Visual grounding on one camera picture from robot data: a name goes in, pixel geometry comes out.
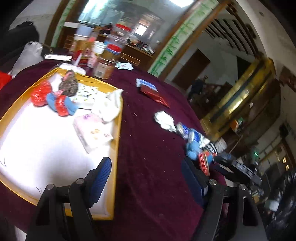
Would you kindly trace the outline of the white gloved right hand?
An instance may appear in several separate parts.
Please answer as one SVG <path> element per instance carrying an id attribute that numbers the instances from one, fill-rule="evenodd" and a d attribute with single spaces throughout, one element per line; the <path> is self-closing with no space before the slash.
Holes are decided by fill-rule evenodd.
<path id="1" fill-rule="evenodd" d="M 266 203 L 264 205 L 264 208 L 266 210 L 276 212 L 278 210 L 279 204 L 280 204 L 279 201 L 267 199 L 267 201 L 266 201 Z"/>

